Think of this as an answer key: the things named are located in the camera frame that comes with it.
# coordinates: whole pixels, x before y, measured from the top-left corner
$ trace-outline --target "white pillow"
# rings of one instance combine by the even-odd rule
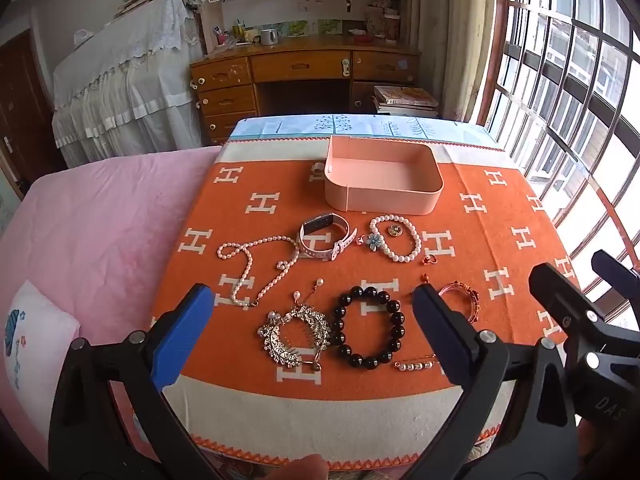
[[[80,324],[27,280],[18,290],[4,328],[4,367],[31,423],[49,439],[58,378]]]

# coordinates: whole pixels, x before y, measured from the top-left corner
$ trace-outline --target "watch face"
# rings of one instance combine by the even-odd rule
[[[310,220],[309,222],[306,222],[303,225],[305,235],[315,233],[319,229],[329,227],[333,223],[334,223],[334,215],[332,213],[327,213],[325,215],[314,218],[313,220]]]

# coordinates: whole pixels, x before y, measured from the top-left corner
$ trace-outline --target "light blue tablecloth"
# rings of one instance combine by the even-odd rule
[[[499,148],[487,130],[477,124],[363,114],[326,114],[256,117],[238,123],[229,140],[328,137],[332,135],[446,140]]]

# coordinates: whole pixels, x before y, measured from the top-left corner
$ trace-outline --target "pink bedsheet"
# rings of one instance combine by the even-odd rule
[[[0,316],[28,279],[92,344],[146,330],[169,254],[220,148],[110,158],[38,180],[0,239]],[[47,465],[47,444],[0,372],[0,410]]]

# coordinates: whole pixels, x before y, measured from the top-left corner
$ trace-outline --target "wooden desk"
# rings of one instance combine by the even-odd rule
[[[417,51],[382,40],[283,38],[276,45],[251,44],[207,56],[191,65],[191,83],[209,137],[223,144],[236,123],[248,117],[373,114],[373,87],[415,85],[418,62]]]

